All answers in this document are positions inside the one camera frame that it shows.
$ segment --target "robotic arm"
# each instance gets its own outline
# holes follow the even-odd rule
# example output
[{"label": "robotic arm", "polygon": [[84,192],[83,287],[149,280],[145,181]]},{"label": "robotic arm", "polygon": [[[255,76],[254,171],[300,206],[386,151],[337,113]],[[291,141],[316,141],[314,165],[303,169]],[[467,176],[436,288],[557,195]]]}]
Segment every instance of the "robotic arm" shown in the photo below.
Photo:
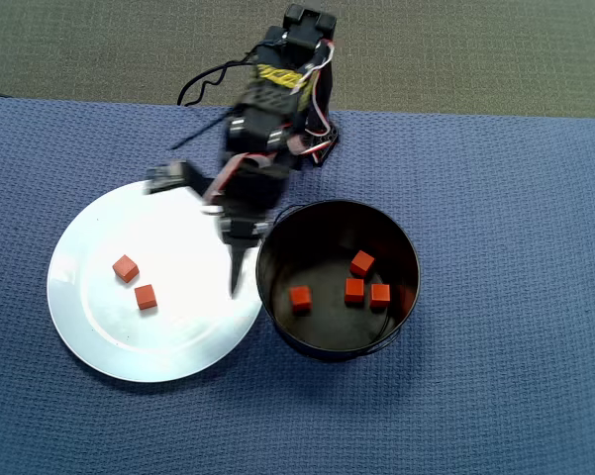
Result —
[{"label": "robotic arm", "polygon": [[266,213],[281,198],[290,170],[299,169],[304,157],[321,166],[339,139],[328,119],[335,25],[331,15],[291,5],[282,27],[270,27],[242,61],[252,65],[253,76],[238,103],[173,147],[226,120],[218,176],[209,179],[185,161],[149,172],[149,193],[189,186],[205,204],[219,207],[222,239],[231,249],[232,293],[245,253],[261,238]]}]

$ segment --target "white wire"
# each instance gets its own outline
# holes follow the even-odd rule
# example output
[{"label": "white wire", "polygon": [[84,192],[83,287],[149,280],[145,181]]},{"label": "white wire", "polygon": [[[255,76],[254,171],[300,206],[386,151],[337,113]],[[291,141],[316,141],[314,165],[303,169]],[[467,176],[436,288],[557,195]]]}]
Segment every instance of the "white wire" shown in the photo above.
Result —
[{"label": "white wire", "polygon": [[312,92],[313,106],[315,106],[315,111],[317,111],[319,120],[324,125],[324,127],[326,127],[326,131],[319,133],[319,132],[313,132],[313,131],[306,129],[306,132],[308,134],[310,134],[311,136],[315,136],[315,137],[325,137],[327,134],[330,133],[330,130],[331,130],[330,124],[328,123],[326,116],[324,116],[324,113],[321,112],[321,109],[319,108],[319,104],[317,103],[317,85],[319,84],[319,76],[320,75],[321,75],[321,72],[318,72],[317,77],[315,77],[315,83],[313,84],[313,92]]},{"label": "white wire", "polygon": [[306,148],[304,151],[300,153],[300,155],[307,155],[308,153],[314,153],[315,151],[319,151],[323,148],[326,148],[330,145],[330,141],[325,141],[315,146],[311,146],[310,148]]},{"label": "white wire", "polygon": [[331,42],[330,40],[324,40],[326,42],[326,44],[328,45],[328,49],[330,50],[330,53],[328,54],[328,58],[322,62],[321,64],[319,64],[318,66],[314,66],[313,68],[311,68],[306,74],[304,74],[301,79],[299,79],[299,81],[297,81],[297,84],[295,84],[295,87],[293,87],[293,90],[290,91],[290,94],[297,94],[299,92],[299,90],[301,89],[301,87],[304,85],[304,83],[306,82],[306,80],[310,77],[310,75],[315,72],[318,71],[322,68],[324,68],[330,61],[333,60],[333,55],[335,54],[335,44],[333,42]]}]

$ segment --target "black pot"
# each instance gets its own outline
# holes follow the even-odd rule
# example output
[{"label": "black pot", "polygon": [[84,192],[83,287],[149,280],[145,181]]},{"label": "black pot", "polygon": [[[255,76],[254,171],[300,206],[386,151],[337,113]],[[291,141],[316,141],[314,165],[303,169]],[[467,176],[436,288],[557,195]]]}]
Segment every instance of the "black pot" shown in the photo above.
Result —
[{"label": "black pot", "polygon": [[[359,250],[375,257],[365,302],[345,303],[349,265]],[[405,232],[384,213],[352,201],[325,201],[292,211],[261,245],[256,268],[261,301],[279,334],[296,350],[328,361],[382,349],[398,335],[420,291],[420,264]],[[391,303],[369,308],[369,284],[390,285]],[[308,285],[313,308],[292,311],[288,289]]]}]

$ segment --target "pot handle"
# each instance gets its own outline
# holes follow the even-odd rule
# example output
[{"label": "pot handle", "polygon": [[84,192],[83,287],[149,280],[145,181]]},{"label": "pot handle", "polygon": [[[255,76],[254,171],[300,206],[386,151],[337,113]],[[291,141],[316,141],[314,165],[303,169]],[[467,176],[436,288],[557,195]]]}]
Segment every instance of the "pot handle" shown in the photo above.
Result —
[{"label": "pot handle", "polygon": [[275,217],[275,221],[273,221],[273,225],[276,225],[282,217],[286,217],[287,213],[290,214],[295,211],[296,208],[303,208],[306,205],[290,205],[284,208],[279,212],[279,214]]}]

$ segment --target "table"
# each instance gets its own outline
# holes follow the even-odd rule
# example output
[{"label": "table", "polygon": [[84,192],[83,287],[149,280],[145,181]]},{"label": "table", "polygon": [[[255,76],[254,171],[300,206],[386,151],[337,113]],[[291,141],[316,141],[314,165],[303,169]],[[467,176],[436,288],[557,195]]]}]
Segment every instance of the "table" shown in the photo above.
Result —
[{"label": "table", "polygon": [[383,351],[310,360],[262,311],[171,383],[74,357],[55,242],[150,166],[215,172],[220,130],[167,148],[220,112],[0,99],[0,473],[595,474],[595,120],[334,114],[341,144],[281,207],[354,199],[408,233],[421,296]]}]

